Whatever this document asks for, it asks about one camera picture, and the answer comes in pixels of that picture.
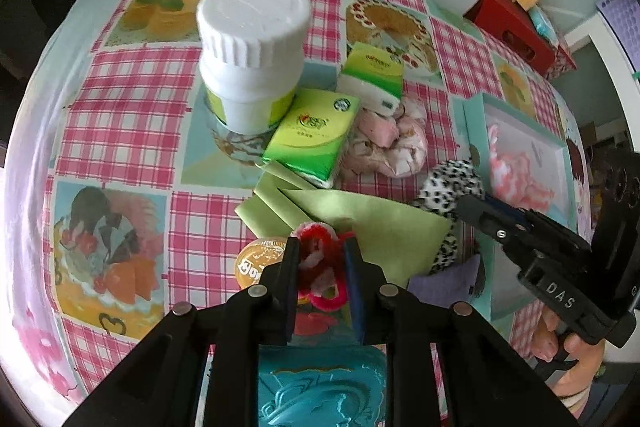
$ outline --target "purple fabric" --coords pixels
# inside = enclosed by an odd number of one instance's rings
[[[480,256],[476,254],[464,264],[454,264],[434,275],[417,275],[409,280],[409,290],[421,302],[450,307],[458,301],[469,301],[470,289],[476,283]]]

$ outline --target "green tissue pack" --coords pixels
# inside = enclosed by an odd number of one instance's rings
[[[338,76],[337,89],[360,99],[360,106],[391,116],[402,97],[402,62],[391,53],[356,42]]]
[[[359,105],[355,96],[299,89],[262,158],[278,161],[318,187],[333,187]]]

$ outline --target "red gift box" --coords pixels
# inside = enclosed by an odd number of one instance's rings
[[[538,34],[529,14],[513,0],[479,0],[466,18],[506,44],[542,76],[556,60],[556,50]]]

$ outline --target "tablecloth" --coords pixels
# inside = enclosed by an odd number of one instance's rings
[[[259,176],[252,160],[264,143],[225,132],[208,111],[197,71],[198,0],[179,1],[164,10],[145,0],[79,0],[43,54],[18,114],[7,159],[0,283],[11,327],[37,374],[70,404],[173,304],[207,307],[236,292],[235,257],[254,239],[234,208],[252,193]],[[520,104],[570,142],[578,233],[588,237],[577,124],[558,92],[520,57],[431,0],[311,3],[302,85],[334,89],[348,47],[368,39],[404,61],[404,92],[428,114],[422,174],[363,175],[343,189],[410,201],[428,168],[469,157],[452,100],[484,91]],[[372,29],[354,19],[361,6],[383,14],[371,15]],[[108,10],[108,21],[100,22]],[[413,42],[414,28],[427,37]],[[514,86],[523,96],[505,94]],[[90,231],[98,229],[96,245]],[[74,257],[60,252],[69,234]],[[471,230],[462,227],[461,234],[469,246]],[[112,241],[120,245],[114,251]],[[96,247],[118,261],[107,272],[90,254]],[[524,357],[540,309],[532,303],[496,325]]]

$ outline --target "pink shrimp toy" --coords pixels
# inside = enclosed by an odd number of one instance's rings
[[[498,126],[487,129],[489,135],[489,169],[494,196],[516,208],[547,212],[555,192],[538,183],[530,173],[529,158],[524,152],[498,154]]]

